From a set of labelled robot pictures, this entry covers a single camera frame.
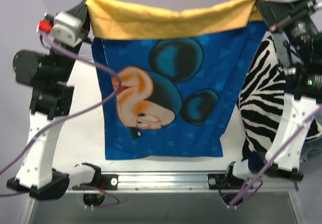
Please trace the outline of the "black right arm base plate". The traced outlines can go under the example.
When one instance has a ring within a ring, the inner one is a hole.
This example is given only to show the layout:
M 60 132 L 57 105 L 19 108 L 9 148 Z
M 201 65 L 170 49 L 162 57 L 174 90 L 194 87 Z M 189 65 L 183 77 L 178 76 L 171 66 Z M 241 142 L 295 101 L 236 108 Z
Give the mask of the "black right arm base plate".
M 238 190 L 245 182 L 235 176 L 226 177 L 225 174 L 208 174 L 207 180 L 210 190 Z

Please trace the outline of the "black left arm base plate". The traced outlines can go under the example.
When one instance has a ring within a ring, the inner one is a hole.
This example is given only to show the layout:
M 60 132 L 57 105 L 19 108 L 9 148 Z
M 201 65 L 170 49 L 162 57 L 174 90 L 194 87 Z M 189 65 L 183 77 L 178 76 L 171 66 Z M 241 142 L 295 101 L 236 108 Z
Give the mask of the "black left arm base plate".
M 103 174 L 98 180 L 88 184 L 81 184 L 74 186 L 72 190 L 85 190 L 85 189 L 101 189 L 101 190 L 117 190 L 119 175 L 117 174 Z

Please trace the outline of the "yellow pillowcase with blue lining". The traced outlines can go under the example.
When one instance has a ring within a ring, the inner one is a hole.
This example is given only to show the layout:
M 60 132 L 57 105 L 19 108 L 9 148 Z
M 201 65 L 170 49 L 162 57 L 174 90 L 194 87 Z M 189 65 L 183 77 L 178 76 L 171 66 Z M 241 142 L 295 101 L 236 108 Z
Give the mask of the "yellow pillowcase with blue lining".
M 181 12 L 86 0 L 103 98 L 105 158 L 221 157 L 224 134 L 267 31 L 256 2 Z

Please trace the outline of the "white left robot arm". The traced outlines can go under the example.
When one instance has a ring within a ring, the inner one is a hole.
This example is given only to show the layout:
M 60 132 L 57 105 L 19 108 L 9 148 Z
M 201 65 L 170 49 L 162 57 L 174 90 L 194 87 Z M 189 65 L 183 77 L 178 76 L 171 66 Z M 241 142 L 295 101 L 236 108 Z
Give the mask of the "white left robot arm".
M 69 115 L 74 88 L 66 83 L 75 60 L 50 48 L 48 54 L 20 50 L 13 59 L 16 82 L 32 88 L 28 143 L 18 158 L 16 176 L 8 179 L 11 195 L 29 194 L 37 200 L 61 198 L 67 189 L 86 185 L 97 189 L 101 169 L 89 163 L 62 173 L 52 166 L 61 128 Z

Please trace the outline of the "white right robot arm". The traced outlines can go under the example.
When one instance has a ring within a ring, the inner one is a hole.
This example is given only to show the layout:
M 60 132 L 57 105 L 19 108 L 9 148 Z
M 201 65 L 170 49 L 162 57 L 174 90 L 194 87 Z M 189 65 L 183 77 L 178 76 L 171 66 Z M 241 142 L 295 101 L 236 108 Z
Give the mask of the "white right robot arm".
M 270 35 L 247 73 L 237 108 L 245 128 L 242 160 L 223 175 L 228 188 L 257 173 L 301 181 L 301 153 L 321 137 L 321 31 L 316 0 L 256 3 Z

